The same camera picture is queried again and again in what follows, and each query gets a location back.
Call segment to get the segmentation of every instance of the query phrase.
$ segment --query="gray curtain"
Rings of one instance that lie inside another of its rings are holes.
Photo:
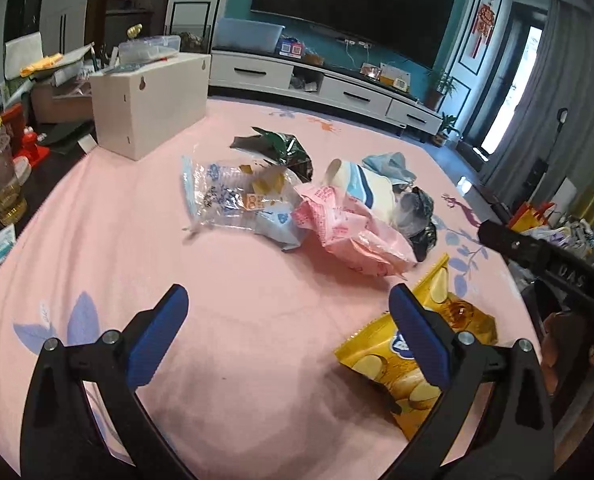
[[[558,136],[560,108],[568,118]],[[538,157],[549,170],[534,203],[551,198],[565,177],[582,191],[594,176],[594,17],[560,0],[551,0],[533,73],[482,183],[510,206]]]

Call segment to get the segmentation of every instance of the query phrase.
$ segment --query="drawer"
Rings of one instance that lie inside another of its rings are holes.
[[[360,108],[378,116],[386,115],[386,110],[391,104],[390,97],[331,77],[324,78],[319,97],[346,107]]]
[[[213,54],[211,84],[246,84],[288,90],[293,66],[264,59]]]
[[[401,101],[395,101],[395,99],[392,100],[386,117],[400,124],[414,126],[432,135],[437,133],[439,126],[442,124],[442,120],[439,117],[435,117],[433,114],[402,103]]]

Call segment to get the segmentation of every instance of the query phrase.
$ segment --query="blue plastic storage bin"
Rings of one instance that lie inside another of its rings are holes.
[[[215,27],[213,48],[226,47],[272,54],[285,29],[274,23],[222,18]]]

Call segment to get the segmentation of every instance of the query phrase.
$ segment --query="black drawer handle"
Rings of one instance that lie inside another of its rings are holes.
[[[234,68],[235,72],[241,72],[242,74],[251,74],[251,75],[266,75],[266,72],[261,72],[260,70],[248,70],[247,68]]]
[[[419,121],[420,123],[426,124],[426,121],[424,121],[423,119],[420,119],[418,117],[415,117],[414,115],[406,114],[406,117],[410,117],[411,119],[414,119],[416,121]]]
[[[367,99],[365,97],[355,95],[355,94],[349,94],[348,92],[344,92],[344,95],[347,95],[348,97],[352,97],[353,99],[359,99],[360,101],[364,101],[365,103],[369,103],[371,101],[370,99]]]

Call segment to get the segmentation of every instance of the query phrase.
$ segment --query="black plastic wrapper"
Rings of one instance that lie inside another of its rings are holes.
[[[437,229],[433,224],[433,199],[419,187],[402,193],[395,206],[395,227],[408,238],[418,262],[423,262],[437,244]]]
[[[259,135],[235,137],[231,148],[257,152],[265,158],[275,161],[295,172],[302,182],[312,180],[312,161],[301,146],[297,137],[290,134],[270,132],[253,126]]]

